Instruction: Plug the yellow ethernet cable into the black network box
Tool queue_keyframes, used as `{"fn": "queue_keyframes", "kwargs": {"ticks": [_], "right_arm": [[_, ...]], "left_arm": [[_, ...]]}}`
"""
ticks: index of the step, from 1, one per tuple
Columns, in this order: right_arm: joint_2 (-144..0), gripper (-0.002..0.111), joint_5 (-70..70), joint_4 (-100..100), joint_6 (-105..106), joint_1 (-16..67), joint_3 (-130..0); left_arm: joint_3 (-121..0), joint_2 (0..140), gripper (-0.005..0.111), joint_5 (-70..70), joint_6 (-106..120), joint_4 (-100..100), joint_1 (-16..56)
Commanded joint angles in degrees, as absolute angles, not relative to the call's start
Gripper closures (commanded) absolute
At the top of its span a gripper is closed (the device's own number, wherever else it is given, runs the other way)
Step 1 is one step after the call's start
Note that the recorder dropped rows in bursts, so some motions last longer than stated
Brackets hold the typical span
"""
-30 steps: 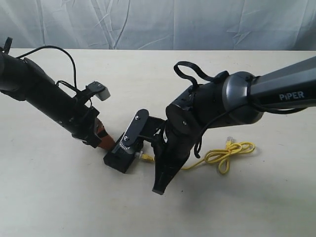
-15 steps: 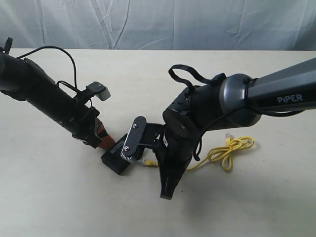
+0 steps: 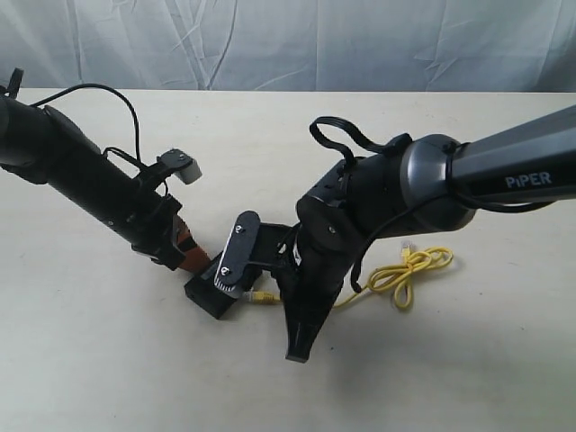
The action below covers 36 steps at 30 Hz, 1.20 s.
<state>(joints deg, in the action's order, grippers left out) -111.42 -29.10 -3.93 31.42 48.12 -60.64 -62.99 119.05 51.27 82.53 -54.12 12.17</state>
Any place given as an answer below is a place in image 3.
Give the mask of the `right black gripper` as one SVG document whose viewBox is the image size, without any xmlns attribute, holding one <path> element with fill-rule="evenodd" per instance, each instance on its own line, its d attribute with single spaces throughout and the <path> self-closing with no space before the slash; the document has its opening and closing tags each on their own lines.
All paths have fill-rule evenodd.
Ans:
<svg viewBox="0 0 576 432">
<path fill-rule="evenodd" d="M 330 249 L 307 233 L 298 233 L 287 242 L 280 256 L 281 267 L 274 271 L 286 323 L 286 359 L 309 360 L 359 249 L 354 241 Z"/>
</svg>

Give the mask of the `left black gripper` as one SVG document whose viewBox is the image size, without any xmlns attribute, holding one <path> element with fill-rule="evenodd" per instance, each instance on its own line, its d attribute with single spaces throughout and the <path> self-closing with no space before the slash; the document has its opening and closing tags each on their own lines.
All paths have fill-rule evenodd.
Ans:
<svg viewBox="0 0 576 432">
<path fill-rule="evenodd" d="M 125 213 L 107 219 L 107 227 L 125 239 L 136 254 L 170 270 L 199 273 L 210 264 L 184 220 L 182 204 L 171 194 L 157 202 L 139 202 Z"/>
</svg>

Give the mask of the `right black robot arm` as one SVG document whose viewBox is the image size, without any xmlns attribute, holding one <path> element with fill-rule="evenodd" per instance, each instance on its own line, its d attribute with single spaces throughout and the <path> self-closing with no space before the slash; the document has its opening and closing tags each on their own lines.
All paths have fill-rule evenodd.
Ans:
<svg viewBox="0 0 576 432">
<path fill-rule="evenodd" d="M 292 272 L 277 280 L 286 356 L 299 363 L 377 239 L 459 230 L 478 210 L 532 212 L 575 195 L 573 107 L 466 143 L 401 134 L 379 144 L 335 116 L 309 130 L 342 158 L 296 203 Z"/>
</svg>

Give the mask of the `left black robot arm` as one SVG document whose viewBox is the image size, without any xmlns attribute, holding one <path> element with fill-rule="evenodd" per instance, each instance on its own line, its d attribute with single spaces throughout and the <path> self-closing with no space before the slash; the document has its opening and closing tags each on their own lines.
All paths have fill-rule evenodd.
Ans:
<svg viewBox="0 0 576 432">
<path fill-rule="evenodd" d="M 171 270 L 198 273 L 210 259 L 179 216 L 181 203 L 157 189 L 170 176 L 189 185 L 202 172 L 172 148 L 127 175 L 64 113 L 7 96 L 1 99 L 1 168 L 34 185 L 49 185 L 126 240 L 131 249 Z"/>
</svg>

